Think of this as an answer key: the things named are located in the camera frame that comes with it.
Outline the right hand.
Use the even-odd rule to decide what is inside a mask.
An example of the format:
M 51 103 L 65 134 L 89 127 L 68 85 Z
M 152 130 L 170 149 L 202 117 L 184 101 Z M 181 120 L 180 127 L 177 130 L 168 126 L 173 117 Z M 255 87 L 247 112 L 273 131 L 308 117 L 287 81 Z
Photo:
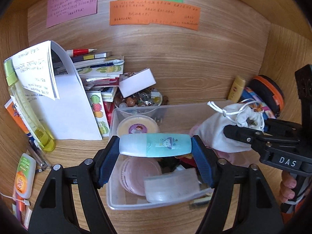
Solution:
M 281 178 L 279 200 L 285 203 L 295 197 L 294 189 L 297 185 L 297 181 L 286 171 L 282 171 Z

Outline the orange sleeved right forearm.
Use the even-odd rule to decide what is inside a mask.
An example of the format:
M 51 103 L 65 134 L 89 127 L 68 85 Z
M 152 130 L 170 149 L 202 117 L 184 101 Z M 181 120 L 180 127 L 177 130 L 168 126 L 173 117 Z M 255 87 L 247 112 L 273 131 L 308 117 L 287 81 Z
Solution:
M 300 201 L 297 205 L 280 205 L 284 224 L 294 221 L 296 224 L 309 223 L 311 220 L 311 201 Z

